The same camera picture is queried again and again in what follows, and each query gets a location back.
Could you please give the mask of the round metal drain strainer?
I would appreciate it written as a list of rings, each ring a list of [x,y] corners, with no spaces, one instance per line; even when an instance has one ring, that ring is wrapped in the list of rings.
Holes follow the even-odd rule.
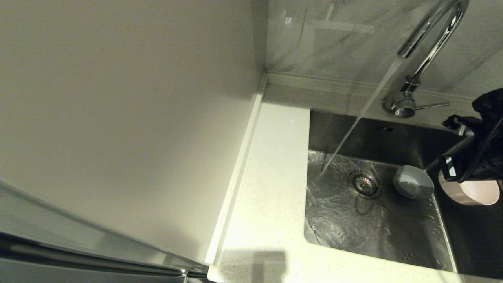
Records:
[[[347,186],[351,192],[366,200],[375,200],[382,195],[382,185],[372,173],[356,170],[347,176]]]

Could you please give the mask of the blue grey bowl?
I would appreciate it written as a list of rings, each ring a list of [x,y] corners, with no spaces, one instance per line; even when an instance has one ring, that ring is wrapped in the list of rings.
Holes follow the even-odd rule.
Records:
[[[411,200],[429,198],[435,189],[430,176],[411,165],[399,167],[393,176],[392,184],[400,195]]]

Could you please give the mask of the chrome gooseneck faucet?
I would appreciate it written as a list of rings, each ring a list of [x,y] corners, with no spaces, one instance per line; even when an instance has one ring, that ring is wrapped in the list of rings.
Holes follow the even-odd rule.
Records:
[[[470,0],[439,0],[416,25],[406,41],[397,51],[397,55],[403,59],[408,59],[412,56],[437,23],[440,22],[446,14],[449,15],[445,25],[440,30],[435,41],[433,41],[433,44],[429,47],[426,55],[422,61],[420,61],[413,74],[407,75],[400,91],[395,95],[391,95],[382,104],[386,112],[398,118],[406,119],[413,117],[416,111],[420,110],[413,94],[420,86],[422,82],[421,78],[428,67],[439,55],[460,25],[467,13],[469,4]]]

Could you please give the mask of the white countertop edge strip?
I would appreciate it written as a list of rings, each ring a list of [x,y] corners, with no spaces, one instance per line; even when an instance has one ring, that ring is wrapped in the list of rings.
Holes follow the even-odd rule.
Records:
[[[205,262],[208,265],[216,265],[220,258],[235,201],[239,192],[242,175],[244,173],[244,169],[246,168],[246,161],[248,159],[250,145],[253,141],[257,119],[259,118],[259,113],[262,107],[263,96],[266,93],[268,83],[269,74],[265,73],[262,76],[257,93],[253,96],[253,107],[246,125],[244,137],[241,141],[237,160],[234,163],[234,169],[232,170],[228,188],[225,193],[225,198],[220,209],[210,245],[206,253]]]

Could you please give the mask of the stainless steel sink basin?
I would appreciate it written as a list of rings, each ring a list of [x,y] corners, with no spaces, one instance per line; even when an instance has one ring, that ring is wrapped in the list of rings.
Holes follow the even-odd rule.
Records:
[[[503,281],[503,196],[490,206],[468,206],[446,195],[438,158],[467,141],[439,128],[363,118],[320,176],[356,118],[312,110],[307,158],[307,231],[321,246],[426,268]],[[392,184],[397,169],[426,172],[433,195],[411,200]],[[347,186],[350,172],[374,174],[375,200]]]

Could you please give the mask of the white cabinet side panel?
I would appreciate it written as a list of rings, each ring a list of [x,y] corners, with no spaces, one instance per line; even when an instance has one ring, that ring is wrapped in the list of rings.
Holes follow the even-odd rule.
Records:
[[[0,0],[0,181],[213,262],[269,0]]]

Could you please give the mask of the running water stream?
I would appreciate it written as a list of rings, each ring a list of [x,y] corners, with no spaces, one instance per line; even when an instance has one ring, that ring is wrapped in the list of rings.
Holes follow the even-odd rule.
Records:
[[[352,123],[350,128],[347,130],[347,132],[343,136],[342,140],[339,142],[338,146],[336,147],[335,151],[329,157],[328,161],[325,163],[325,165],[320,170],[320,176],[325,174],[326,170],[329,168],[330,164],[333,162],[337,153],[341,150],[342,146],[344,145],[345,141],[350,136],[350,134],[352,133],[352,131],[354,130],[356,125],[363,118],[364,114],[368,111],[370,106],[373,104],[374,100],[378,97],[378,95],[381,93],[382,89],[385,87],[385,84],[391,79],[391,77],[395,74],[395,72],[397,72],[397,70],[401,67],[401,65],[404,63],[404,61],[406,61],[406,59],[401,55],[398,55],[394,59],[391,66],[388,68],[388,71],[383,76],[383,78],[379,82],[378,86],[375,88],[372,95],[370,95],[370,97],[366,101],[366,104],[363,106],[362,110],[359,112],[357,118],[354,120],[354,122]]]

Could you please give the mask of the pink bowl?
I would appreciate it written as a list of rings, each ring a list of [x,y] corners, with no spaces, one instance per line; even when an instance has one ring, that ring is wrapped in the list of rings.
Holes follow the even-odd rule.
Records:
[[[438,173],[442,190],[459,204],[471,206],[490,206],[496,204],[501,196],[497,181],[447,181],[442,171]]]

